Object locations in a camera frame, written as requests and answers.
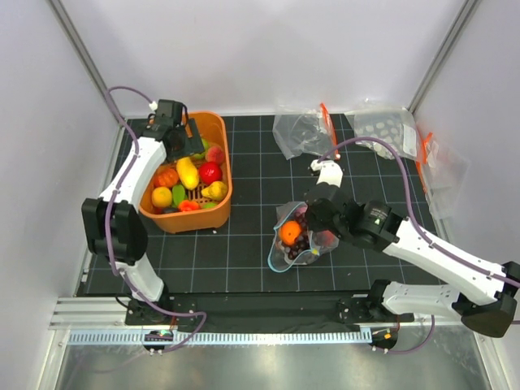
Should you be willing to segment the orange plastic basket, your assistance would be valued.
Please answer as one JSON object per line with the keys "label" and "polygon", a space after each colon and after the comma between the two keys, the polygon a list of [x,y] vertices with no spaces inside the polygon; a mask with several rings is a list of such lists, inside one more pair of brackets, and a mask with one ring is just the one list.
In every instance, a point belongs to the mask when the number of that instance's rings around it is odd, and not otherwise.
{"label": "orange plastic basket", "polygon": [[195,119],[201,137],[205,138],[211,145],[218,145],[226,154],[225,161],[221,164],[221,170],[223,171],[223,182],[228,186],[228,192],[226,197],[215,207],[163,214],[153,206],[152,192],[154,183],[153,180],[150,180],[141,198],[139,211],[160,229],[168,233],[220,228],[227,222],[231,213],[232,169],[226,125],[222,117],[211,111],[195,111],[190,117]]}

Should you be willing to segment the purple grape bunch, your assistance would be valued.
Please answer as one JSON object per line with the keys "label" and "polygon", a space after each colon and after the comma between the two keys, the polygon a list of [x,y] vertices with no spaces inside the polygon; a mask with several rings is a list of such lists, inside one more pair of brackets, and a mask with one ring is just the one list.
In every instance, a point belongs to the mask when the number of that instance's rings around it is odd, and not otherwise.
{"label": "purple grape bunch", "polygon": [[296,242],[292,246],[284,245],[279,238],[279,247],[284,251],[284,254],[287,256],[287,259],[291,262],[297,258],[305,250],[310,248],[310,239],[308,233],[308,224],[306,222],[305,212],[302,210],[296,210],[293,214],[288,217],[287,221],[295,220],[297,221],[302,228],[301,235],[297,238]]}

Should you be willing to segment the orange fruit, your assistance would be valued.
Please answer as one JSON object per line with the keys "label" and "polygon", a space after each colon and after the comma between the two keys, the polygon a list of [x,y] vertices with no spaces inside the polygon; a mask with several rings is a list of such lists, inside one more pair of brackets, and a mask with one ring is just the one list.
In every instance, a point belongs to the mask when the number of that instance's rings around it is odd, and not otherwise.
{"label": "orange fruit", "polygon": [[301,225],[295,220],[290,220],[283,223],[278,231],[279,238],[281,239],[282,243],[287,246],[294,245],[301,233]]}

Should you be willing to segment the clear blue-zip bag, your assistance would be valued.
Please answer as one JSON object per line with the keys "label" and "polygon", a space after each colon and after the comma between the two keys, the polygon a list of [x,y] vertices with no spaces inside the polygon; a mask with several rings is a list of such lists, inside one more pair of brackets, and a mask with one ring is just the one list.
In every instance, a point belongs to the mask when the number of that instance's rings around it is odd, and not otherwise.
{"label": "clear blue-zip bag", "polygon": [[339,239],[329,231],[310,229],[306,218],[307,205],[291,201],[276,208],[277,223],[267,264],[276,273],[292,267],[306,266],[339,245]]}

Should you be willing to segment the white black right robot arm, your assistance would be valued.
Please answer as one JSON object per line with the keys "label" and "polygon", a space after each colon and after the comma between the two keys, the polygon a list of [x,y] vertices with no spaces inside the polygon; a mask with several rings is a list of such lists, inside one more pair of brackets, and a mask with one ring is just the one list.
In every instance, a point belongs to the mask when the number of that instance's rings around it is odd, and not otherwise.
{"label": "white black right robot arm", "polygon": [[414,225],[381,201],[357,203],[326,183],[305,195],[305,217],[312,231],[330,232],[362,249],[400,258],[443,280],[437,285],[407,285],[377,279],[366,312],[376,321],[401,314],[458,319],[470,330],[501,338],[514,322],[519,266],[485,261]]}

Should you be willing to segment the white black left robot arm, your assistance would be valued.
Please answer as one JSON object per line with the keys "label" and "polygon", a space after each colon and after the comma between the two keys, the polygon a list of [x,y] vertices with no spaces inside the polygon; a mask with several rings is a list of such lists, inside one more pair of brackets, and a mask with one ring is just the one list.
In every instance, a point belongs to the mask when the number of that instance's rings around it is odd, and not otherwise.
{"label": "white black left robot arm", "polygon": [[199,154],[203,144],[184,103],[161,99],[150,105],[152,113],[138,130],[121,121],[132,139],[128,156],[102,193],[84,200],[81,214],[89,252],[107,259],[133,298],[146,302],[144,316],[163,325],[171,318],[172,306],[163,280],[147,258],[148,233],[138,206],[159,166]]}

